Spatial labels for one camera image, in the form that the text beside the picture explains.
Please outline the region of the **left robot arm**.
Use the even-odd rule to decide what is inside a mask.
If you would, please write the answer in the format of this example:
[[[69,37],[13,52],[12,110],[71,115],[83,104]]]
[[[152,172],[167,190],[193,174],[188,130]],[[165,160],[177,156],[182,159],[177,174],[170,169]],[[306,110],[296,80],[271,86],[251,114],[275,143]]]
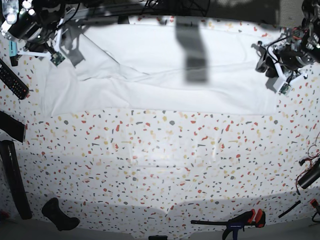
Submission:
[[[258,42],[261,56],[257,72],[269,78],[284,76],[290,82],[302,74],[300,69],[320,62],[320,2],[305,0],[301,9],[304,18],[300,26],[271,43]]]

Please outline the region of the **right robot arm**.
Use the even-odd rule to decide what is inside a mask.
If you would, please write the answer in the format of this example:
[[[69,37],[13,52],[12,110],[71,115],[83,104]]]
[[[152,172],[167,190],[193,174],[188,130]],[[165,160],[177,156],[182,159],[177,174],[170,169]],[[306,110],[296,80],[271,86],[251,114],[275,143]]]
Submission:
[[[64,0],[2,0],[0,33],[9,40],[9,55],[49,58],[58,66],[65,57],[60,53],[61,27],[66,14]]]

